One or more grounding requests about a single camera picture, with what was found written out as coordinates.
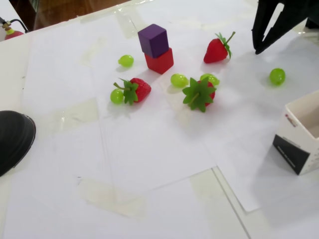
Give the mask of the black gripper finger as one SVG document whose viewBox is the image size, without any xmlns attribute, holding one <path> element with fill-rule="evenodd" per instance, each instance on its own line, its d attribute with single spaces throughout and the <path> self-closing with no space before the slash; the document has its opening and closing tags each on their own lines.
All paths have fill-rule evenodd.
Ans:
<svg viewBox="0 0 319 239">
<path fill-rule="evenodd" d="M 252 28 L 253 47 L 256 54 L 262 53 L 274 42 L 280 39 L 283 35 L 280 30 L 274 25 L 274 29 L 265 35 L 266 28 L 270 23 L 271 17 L 279 3 L 284 4 L 283 0 L 259 0 L 257 12 Z"/>
<path fill-rule="evenodd" d="M 284 0 L 283 5 L 284 8 L 280 12 L 274 25 L 276 24 L 280 33 L 285 35 L 309 16 L 310 2 L 308 0 Z"/>
</svg>

